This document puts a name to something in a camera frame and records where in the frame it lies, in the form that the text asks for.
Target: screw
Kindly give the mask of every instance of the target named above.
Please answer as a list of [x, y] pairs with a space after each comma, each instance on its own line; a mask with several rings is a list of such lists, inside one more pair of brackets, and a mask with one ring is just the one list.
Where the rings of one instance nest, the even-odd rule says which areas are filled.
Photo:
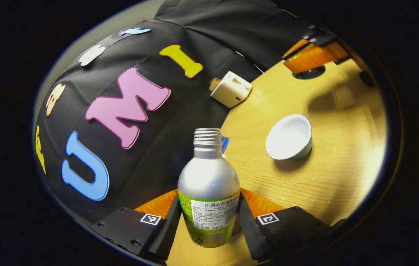
[[132, 244], [132, 245], [134, 245], [134, 246], [140, 246], [142, 243], [140, 243], [140, 241], [138, 241], [138, 240], [134, 240], [134, 239], [132, 239], [131, 241], [130, 241], [130, 243]]

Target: green label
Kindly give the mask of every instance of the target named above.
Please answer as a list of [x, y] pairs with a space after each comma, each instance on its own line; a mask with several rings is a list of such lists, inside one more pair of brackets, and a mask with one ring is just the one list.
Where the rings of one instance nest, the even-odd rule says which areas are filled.
[[193, 242], [205, 248], [222, 246], [231, 237], [239, 191], [219, 199], [198, 199], [178, 191], [183, 217]]

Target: aluminum bottle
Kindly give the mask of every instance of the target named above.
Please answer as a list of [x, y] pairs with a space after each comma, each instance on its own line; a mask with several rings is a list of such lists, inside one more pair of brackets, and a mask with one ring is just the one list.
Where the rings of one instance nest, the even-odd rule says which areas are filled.
[[178, 179], [178, 194], [191, 239], [215, 248], [231, 237], [240, 185], [233, 167], [222, 157], [219, 128], [195, 130], [194, 157]]

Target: blue object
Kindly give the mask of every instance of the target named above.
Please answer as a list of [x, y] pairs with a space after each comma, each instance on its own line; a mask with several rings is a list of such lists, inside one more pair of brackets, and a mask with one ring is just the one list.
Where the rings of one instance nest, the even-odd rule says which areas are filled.
[[66, 143], [66, 154], [75, 155], [84, 162], [94, 172], [94, 182], [92, 184], [83, 180], [70, 168], [68, 160], [62, 163], [62, 178], [66, 184], [70, 184], [81, 194], [91, 200], [100, 201], [106, 197], [109, 189], [109, 173], [104, 163], [81, 142], [78, 141], [78, 133], [73, 131]]
[[225, 136], [221, 137], [221, 141], [223, 141], [223, 153], [226, 150], [227, 145], [229, 144], [229, 138], [226, 138]]
[[131, 28], [131, 29], [125, 30], [125, 31], [121, 32], [121, 35], [124, 35], [124, 34], [142, 34], [142, 33], [149, 32], [149, 31], [150, 31], [149, 28], [141, 29], [140, 27], [138, 27], [138, 28]]

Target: white plastic object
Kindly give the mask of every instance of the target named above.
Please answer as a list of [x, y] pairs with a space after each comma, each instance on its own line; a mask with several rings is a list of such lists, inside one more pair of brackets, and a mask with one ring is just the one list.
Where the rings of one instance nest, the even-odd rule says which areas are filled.
[[298, 113], [278, 121], [265, 142], [267, 154], [275, 160], [302, 158], [310, 152], [311, 146], [311, 123]]
[[226, 107], [233, 108], [247, 99], [251, 90], [252, 84], [229, 71], [213, 90], [211, 97]]

